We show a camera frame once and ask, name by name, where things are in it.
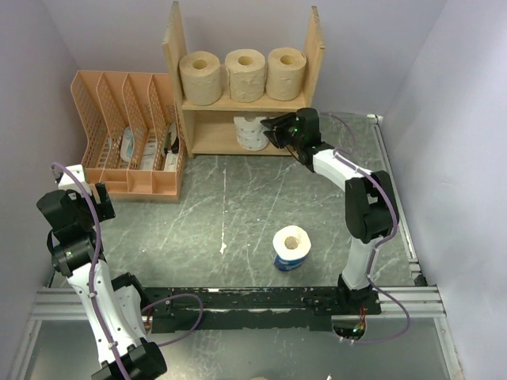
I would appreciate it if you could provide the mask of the white dotted toilet roll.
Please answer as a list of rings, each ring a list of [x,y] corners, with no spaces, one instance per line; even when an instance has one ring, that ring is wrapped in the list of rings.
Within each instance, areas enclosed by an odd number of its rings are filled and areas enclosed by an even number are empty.
[[[260,151],[268,146],[269,140],[261,123],[263,119],[263,116],[234,117],[235,134],[240,147],[249,151]]]

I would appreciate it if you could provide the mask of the beige toilet roll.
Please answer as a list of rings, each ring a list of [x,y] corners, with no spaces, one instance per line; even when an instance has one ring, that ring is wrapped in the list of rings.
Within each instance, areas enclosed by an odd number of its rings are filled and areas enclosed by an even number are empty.
[[[215,103],[223,92],[221,62],[207,51],[195,51],[179,62],[181,83],[186,99],[193,105]]]
[[[291,101],[300,94],[307,65],[306,56],[292,47],[273,49],[268,56],[265,90],[278,101]]]
[[[231,51],[225,58],[229,95],[233,101],[250,103],[265,93],[266,61],[254,49]]]

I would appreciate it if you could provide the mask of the white toilet roll blue wrapper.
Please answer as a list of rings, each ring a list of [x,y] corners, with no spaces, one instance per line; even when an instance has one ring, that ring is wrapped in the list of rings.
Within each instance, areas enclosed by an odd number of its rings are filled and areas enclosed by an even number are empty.
[[[311,240],[299,226],[290,225],[278,230],[272,239],[272,257],[276,269],[290,272],[300,267],[311,251]]]

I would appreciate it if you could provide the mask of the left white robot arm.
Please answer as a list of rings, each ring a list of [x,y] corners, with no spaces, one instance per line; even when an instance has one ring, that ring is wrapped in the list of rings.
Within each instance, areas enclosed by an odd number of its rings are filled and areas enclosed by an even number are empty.
[[[97,190],[99,199],[87,185],[62,184],[37,201],[51,226],[51,263],[74,289],[90,323],[101,366],[92,377],[156,379],[167,365],[160,348],[146,336],[141,313],[148,297],[134,275],[110,275],[98,229],[115,212],[105,186]]]

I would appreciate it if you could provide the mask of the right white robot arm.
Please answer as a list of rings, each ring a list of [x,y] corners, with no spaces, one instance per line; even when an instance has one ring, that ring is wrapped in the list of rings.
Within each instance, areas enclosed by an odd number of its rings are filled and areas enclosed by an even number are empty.
[[[345,193],[345,224],[352,240],[346,266],[337,282],[337,308],[354,314],[374,302],[377,290],[372,270],[383,244],[397,234],[399,213],[390,175],[371,171],[324,142],[314,108],[301,108],[263,119],[264,135],[277,149],[286,149],[297,162],[321,175]]]

